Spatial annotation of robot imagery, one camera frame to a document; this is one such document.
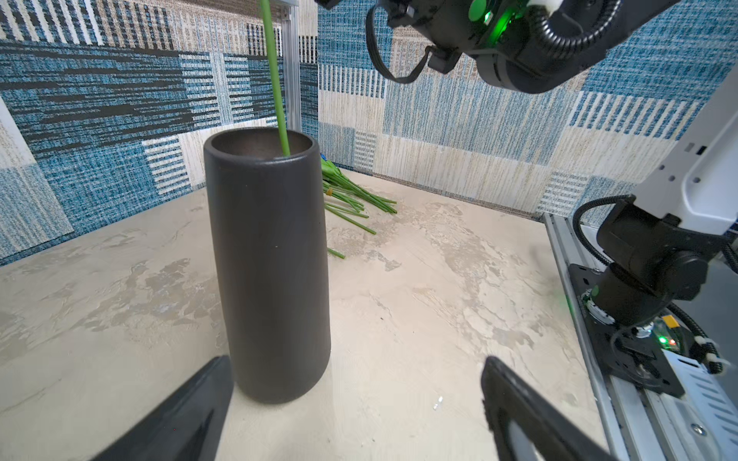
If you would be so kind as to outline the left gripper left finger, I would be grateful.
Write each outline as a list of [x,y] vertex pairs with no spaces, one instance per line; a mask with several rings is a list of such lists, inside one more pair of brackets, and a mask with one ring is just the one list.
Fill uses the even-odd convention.
[[95,458],[213,460],[233,392],[230,357],[215,357]]

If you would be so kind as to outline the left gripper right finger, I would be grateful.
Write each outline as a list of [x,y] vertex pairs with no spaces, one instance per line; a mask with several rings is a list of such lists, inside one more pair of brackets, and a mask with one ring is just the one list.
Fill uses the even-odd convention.
[[611,460],[498,357],[484,362],[484,414],[500,460]]

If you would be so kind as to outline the dark grey cylindrical vase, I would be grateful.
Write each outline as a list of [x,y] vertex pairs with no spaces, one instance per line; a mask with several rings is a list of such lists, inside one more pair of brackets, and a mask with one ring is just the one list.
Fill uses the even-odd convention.
[[321,157],[315,139],[242,128],[203,146],[211,238],[234,379],[260,403],[288,403],[332,351]]

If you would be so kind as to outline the cream white tulip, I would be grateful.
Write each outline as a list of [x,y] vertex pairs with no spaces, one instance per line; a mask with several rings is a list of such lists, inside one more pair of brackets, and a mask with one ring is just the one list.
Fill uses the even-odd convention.
[[274,24],[269,0],[259,0],[261,19],[263,20],[265,50],[269,66],[269,75],[272,86],[273,102],[278,124],[279,140],[284,157],[290,156],[288,128],[286,128],[286,114],[282,98],[281,79],[279,75],[278,50],[274,32]]

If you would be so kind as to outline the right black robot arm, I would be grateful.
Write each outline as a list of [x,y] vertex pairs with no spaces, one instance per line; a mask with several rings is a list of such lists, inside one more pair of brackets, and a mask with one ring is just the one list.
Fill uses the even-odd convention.
[[553,90],[486,84],[462,57],[410,85],[372,65],[370,1],[301,3],[304,120],[333,163],[521,217],[627,194],[737,67],[737,5],[682,1]]

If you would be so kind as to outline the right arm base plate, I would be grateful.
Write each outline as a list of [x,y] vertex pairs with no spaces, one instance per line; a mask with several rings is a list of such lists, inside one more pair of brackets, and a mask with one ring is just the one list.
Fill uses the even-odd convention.
[[711,375],[726,372],[728,365],[705,330],[619,265],[600,272],[571,264],[568,273],[604,374],[680,398],[685,391],[666,353],[693,359]]

